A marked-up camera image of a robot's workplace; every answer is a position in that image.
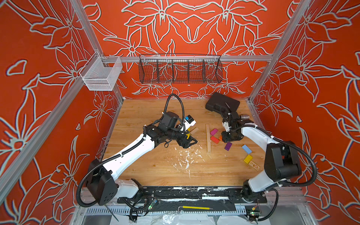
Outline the purple building block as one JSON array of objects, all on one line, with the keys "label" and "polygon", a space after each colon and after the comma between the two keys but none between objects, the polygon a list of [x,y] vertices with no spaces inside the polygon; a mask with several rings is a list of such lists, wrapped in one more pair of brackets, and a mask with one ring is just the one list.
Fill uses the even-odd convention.
[{"label": "purple building block", "polygon": [[225,145],[225,147],[224,147],[224,149],[225,149],[226,151],[230,151],[231,146],[232,146],[232,143],[231,143],[231,142],[227,142],[226,145]]}]

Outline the red building block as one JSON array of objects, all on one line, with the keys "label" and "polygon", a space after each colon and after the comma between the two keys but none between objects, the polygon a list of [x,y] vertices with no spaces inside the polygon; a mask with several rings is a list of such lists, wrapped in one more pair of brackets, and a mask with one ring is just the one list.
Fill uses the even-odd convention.
[{"label": "red building block", "polygon": [[214,137],[214,136],[211,137],[211,140],[212,140],[214,143],[216,143],[216,144],[219,143],[219,140],[218,140],[216,137]]}]

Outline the magenta block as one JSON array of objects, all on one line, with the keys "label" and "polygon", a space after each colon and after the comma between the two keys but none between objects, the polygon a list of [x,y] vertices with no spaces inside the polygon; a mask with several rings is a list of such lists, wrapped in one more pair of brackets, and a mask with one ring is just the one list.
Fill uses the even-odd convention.
[{"label": "magenta block", "polygon": [[214,136],[215,134],[218,133],[218,129],[214,128],[211,132],[210,132],[210,135],[211,136]]}]

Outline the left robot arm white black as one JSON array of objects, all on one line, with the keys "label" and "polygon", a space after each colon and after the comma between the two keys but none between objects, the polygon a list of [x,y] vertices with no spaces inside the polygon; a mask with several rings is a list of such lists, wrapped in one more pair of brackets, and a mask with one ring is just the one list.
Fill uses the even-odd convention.
[{"label": "left robot arm white black", "polygon": [[79,206],[88,208],[109,203],[113,198],[133,198],[140,191],[140,184],[132,180],[118,181],[120,175],[146,153],[163,144],[168,147],[171,141],[187,149],[197,140],[189,134],[189,128],[196,124],[191,115],[185,115],[184,106],[181,116],[167,110],[170,100],[166,100],[162,116],[142,128],[141,135],[117,154],[99,161],[93,160],[86,175],[76,190]]}]

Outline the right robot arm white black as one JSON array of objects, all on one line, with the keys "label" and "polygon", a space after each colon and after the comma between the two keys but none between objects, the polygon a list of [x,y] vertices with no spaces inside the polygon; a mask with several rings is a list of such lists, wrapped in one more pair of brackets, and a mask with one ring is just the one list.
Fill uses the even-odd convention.
[{"label": "right robot arm white black", "polygon": [[[246,202],[256,200],[258,196],[274,187],[306,187],[316,181],[318,170],[315,162],[293,142],[276,138],[252,120],[242,119],[236,112],[232,112],[228,105],[220,107],[219,113],[225,129],[221,134],[223,142],[240,141],[247,137],[265,152],[263,170],[243,183],[241,196]],[[309,162],[311,177],[301,183],[290,182],[289,179],[302,174],[299,155],[303,155]]]}]

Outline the light blue block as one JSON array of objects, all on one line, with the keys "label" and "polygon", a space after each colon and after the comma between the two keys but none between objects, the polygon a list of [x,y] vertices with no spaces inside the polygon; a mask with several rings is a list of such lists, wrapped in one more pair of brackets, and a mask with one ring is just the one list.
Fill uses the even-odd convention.
[{"label": "light blue block", "polygon": [[252,153],[252,150],[247,145],[242,145],[242,149],[250,155]]}]

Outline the small silver metal fitting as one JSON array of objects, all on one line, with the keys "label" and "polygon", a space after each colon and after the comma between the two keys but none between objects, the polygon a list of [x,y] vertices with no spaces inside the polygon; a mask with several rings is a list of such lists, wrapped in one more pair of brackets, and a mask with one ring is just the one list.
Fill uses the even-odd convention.
[{"label": "small silver metal fitting", "polygon": [[240,115],[240,119],[242,121],[245,121],[245,120],[249,120],[250,119],[250,116],[248,114],[241,114]]}]

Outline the black plastic tool case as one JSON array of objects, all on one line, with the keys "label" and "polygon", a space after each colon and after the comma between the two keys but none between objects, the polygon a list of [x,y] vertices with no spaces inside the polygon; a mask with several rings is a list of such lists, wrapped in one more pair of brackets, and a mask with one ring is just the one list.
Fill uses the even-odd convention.
[{"label": "black plastic tool case", "polygon": [[219,114],[234,113],[238,110],[240,101],[218,92],[212,94],[205,105],[205,109]]}]

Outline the printed natural wood block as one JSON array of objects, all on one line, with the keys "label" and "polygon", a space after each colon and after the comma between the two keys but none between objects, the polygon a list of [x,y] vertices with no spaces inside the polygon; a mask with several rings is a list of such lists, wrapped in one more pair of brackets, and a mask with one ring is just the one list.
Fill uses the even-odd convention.
[{"label": "printed natural wood block", "polygon": [[256,169],[257,171],[259,171],[261,168],[259,165],[257,165],[256,163],[254,163],[252,160],[250,160],[250,162],[248,163],[252,168]]}]

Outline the yellow pencil on rail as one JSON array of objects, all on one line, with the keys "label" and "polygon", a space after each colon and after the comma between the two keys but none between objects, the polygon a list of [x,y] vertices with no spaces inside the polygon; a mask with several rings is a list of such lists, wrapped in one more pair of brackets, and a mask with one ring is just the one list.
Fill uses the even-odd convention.
[{"label": "yellow pencil on rail", "polygon": [[210,207],[197,207],[197,206],[182,206],[183,209],[196,209],[196,210],[212,210]]}]

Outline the white mesh wall basket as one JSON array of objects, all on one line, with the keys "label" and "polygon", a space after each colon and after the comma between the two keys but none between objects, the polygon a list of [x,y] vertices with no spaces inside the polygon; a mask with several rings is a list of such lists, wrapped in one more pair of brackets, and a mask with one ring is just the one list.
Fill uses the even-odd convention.
[{"label": "white mesh wall basket", "polygon": [[120,57],[104,57],[95,52],[80,71],[80,77],[89,91],[112,91],[122,68]]}]

